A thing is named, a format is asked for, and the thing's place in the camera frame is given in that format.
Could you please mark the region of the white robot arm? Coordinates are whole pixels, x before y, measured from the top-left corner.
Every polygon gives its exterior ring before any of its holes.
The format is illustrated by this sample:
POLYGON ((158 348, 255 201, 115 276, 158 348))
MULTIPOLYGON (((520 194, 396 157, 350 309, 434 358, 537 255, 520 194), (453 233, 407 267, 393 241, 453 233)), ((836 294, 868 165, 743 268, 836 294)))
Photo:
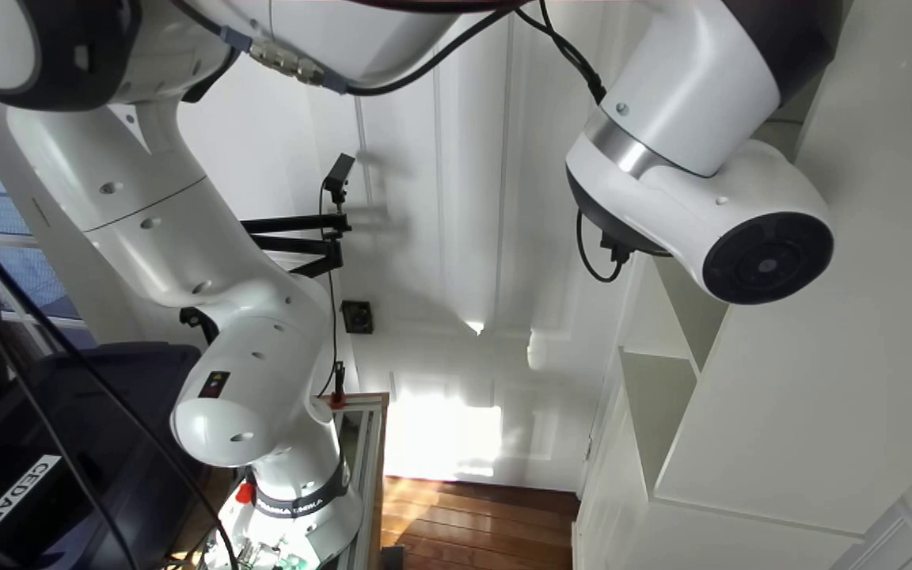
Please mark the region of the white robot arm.
MULTIPOLYGON (((95 249, 203 329, 176 448, 255 487, 247 541, 338 559, 361 528, 333 422, 327 292, 272 262, 189 157, 180 106, 233 58, 382 95, 527 0, 0 0, 0 106, 95 249)), ((831 0, 644 0, 649 29, 567 153, 575 210, 621 255, 675 258, 725 305, 770 305, 832 261, 817 187, 759 123, 832 45, 831 0)))

